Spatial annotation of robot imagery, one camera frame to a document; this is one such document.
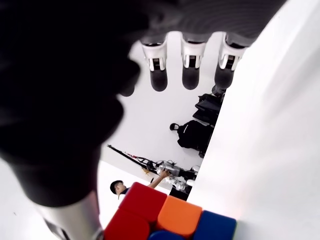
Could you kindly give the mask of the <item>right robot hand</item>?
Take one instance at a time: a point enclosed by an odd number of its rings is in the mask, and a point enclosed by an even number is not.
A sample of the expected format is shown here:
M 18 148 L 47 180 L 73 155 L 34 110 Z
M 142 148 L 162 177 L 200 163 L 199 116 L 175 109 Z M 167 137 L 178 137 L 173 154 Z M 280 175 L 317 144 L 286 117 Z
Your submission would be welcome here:
M 182 33 L 182 82 L 198 84 L 204 43 L 223 37 L 213 92 L 225 93 L 245 50 L 282 0 L 3 0 L 0 156 L 60 240 L 102 240 L 101 146 L 134 92 L 143 44 L 154 90 L 166 86 L 166 35 Z

